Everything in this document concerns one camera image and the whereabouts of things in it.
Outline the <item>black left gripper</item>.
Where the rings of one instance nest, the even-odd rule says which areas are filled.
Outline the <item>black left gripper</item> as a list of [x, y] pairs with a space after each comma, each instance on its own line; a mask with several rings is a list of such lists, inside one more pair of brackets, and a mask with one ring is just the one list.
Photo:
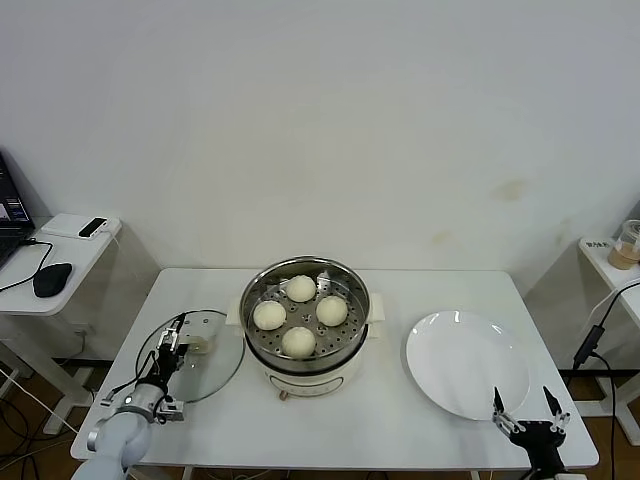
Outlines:
[[179, 314], [173, 322], [173, 327], [164, 329], [159, 337], [157, 359], [149, 372], [149, 383], [158, 388], [166, 388], [172, 375], [179, 369], [181, 357], [175, 351], [180, 341], [186, 315], [186, 312]]

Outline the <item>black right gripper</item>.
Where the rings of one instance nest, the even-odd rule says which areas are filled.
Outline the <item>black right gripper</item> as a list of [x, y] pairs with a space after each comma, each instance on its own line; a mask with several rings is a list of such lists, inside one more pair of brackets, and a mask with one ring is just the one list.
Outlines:
[[521, 479], [554, 479], [565, 473], [565, 465], [558, 448], [565, 441], [565, 427], [569, 413], [565, 412], [559, 400], [544, 387], [544, 395], [550, 412], [551, 422], [519, 422], [506, 410], [497, 387], [494, 388], [492, 422], [504, 435], [512, 435], [512, 443], [527, 453], [530, 468]]

